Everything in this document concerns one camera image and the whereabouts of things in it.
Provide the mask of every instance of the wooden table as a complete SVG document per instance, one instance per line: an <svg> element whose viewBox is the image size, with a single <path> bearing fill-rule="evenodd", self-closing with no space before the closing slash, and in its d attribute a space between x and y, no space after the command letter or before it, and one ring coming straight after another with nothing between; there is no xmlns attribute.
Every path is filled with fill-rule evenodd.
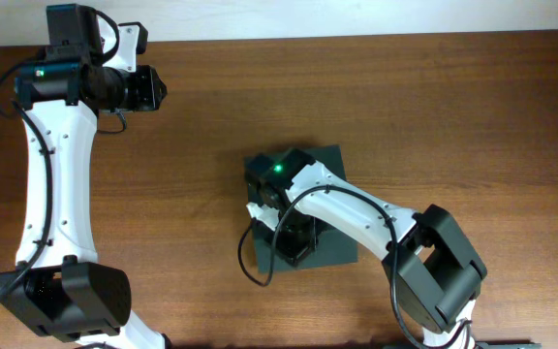
<svg viewBox="0 0 558 349"><path fill-rule="evenodd" d="M33 51L0 48L0 74ZM127 272L153 329L215 346L402 337L364 249L357 264L281 273L267 289L238 267L243 157L338 143L356 186L458 220L489 269L478 339L558 348L558 31L161 43L139 61L170 94L126 133L96 137L91 212L101 263ZM0 117L0 270L21 236L24 137ZM245 254L253 267L252 244ZM73 346L2 306L0 345Z"/></svg>

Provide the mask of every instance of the white arm segment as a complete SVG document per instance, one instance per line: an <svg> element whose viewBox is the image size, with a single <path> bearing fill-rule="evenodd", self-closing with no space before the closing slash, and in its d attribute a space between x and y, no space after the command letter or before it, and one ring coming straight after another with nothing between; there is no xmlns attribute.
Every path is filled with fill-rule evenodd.
<svg viewBox="0 0 558 349"><path fill-rule="evenodd" d="M131 311L131 317L126 325L120 328L120 334L108 336L106 334L94 334L83 336L77 341L78 344L87 345L92 343L106 343L119 349L164 349L165 339L160 333L148 328L137 316L135 311Z"/></svg>
<svg viewBox="0 0 558 349"><path fill-rule="evenodd" d="M393 219L393 227L398 241L415 226L413 209L395 206L367 194L333 174L321 162L317 161L314 165L305 166L293 178L292 183L290 190L286 190L290 202L307 189L327 184L350 189L366 196L377 203ZM278 210L266 205L259 207L253 203L247 205L247 209L252 218L262 221L272 230L276 228ZM301 213L322 219L337 228L367 247L381 261L388 254L387 244L391 241L391 235L385 225L385 220L375 208L360 199L337 191L328 193L319 191L309 194L299 201L296 209Z"/></svg>
<svg viewBox="0 0 558 349"><path fill-rule="evenodd" d="M59 266L66 255L79 262L98 262L89 221L89 162L96 134L96 114L82 102L66 106L64 100L34 103L27 115L54 153L53 213L48 246L33 268ZM25 125L28 144L27 208L16 262L28 261L36 250L45 222L47 180L44 155L36 135Z"/></svg>
<svg viewBox="0 0 558 349"><path fill-rule="evenodd" d="M115 33L109 24L102 18L98 17L98 27L101 38L105 40L103 52L107 52L115 46ZM133 73L137 71L137 42L139 41L140 28L136 24L118 25L120 34L120 45L117 53L111 60L103 64L103 67L111 67L121 69Z"/></svg>

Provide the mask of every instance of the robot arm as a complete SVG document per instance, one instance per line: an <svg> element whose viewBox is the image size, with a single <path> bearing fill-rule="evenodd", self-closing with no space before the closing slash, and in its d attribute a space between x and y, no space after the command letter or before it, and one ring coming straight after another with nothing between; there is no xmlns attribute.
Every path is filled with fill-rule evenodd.
<svg viewBox="0 0 558 349"><path fill-rule="evenodd" d="M46 16L50 46L43 59L22 65L15 80L19 111L35 129L25 123L25 225L16 270L0 272L0 292L31 269L0 302L39 336L83 345L169 348L169 340L132 311L124 271L98 264L89 219L90 153L99 111L155 111L167 95L154 68L136 64L147 31L140 23L117 26L104 14L74 4L49 6ZM110 53L103 54L101 39ZM51 162L52 196L45 156ZM28 266L49 211L46 247Z"/></svg>
<svg viewBox="0 0 558 349"><path fill-rule="evenodd" d="M297 149L276 162L259 155L247 164L245 176L264 203L263 206L250 203L247 206L250 215L275 234L281 234L286 226L292 234L307 234L307 228L297 226L309 227L308 219L325 221L372 251L383 262L389 280L393 252L398 253L395 275L398 302L424 327L426 344L447 343L460 322L470 319L487 271L470 241L442 208L431 206L424 213L416 213L377 199ZM295 211L285 217L290 206ZM281 218L286 222L277 231ZM418 254L424 246L435 249L422 262ZM450 348L460 348L464 343L465 333Z"/></svg>

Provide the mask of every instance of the white wall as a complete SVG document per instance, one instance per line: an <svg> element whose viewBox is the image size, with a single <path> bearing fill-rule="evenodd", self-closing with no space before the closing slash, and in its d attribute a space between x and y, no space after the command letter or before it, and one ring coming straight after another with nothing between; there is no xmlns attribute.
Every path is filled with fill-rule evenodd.
<svg viewBox="0 0 558 349"><path fill-rule="evenodd" d="M151 41L558 29L558 0L78 1ZM46 44L45 5L66 2L0 0L0 46Z"/></svg>

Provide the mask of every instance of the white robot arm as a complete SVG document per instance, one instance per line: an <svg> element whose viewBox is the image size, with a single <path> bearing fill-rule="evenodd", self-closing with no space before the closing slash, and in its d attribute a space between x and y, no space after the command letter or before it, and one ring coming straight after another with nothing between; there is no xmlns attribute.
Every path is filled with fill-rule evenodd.
<svg viewBox="0 0 558 349"><path fill-rule="evenodd" d="M284 229L291 237L307 237L311 236L310 221L322 220L383 261L391 297L397 297L401 307L423 326L425 345L414 342L394 308L413 344L473 347L468 325L487 271L450 214L437 206L417 213L375 198L297 149L276 162L259 155L246 168L249 185L263 199L262 206L249 203L247 208L273 234L273 251ZM434 252L422 262L419 252L432 245Z"/></svg>
<svg viewBox="0 0 558 349"><path fill-rule="evenodd" d="M15 80L28 144L27 207L16 270L0 272L0 302L39 336L87 348L170 348L132 311L124 271L98 264L90 227L98 112L125 122L122 112L155 111L167 95L154 68L136 64L147 31L74 4L49 6L46 16L50 46Z"/></svg>

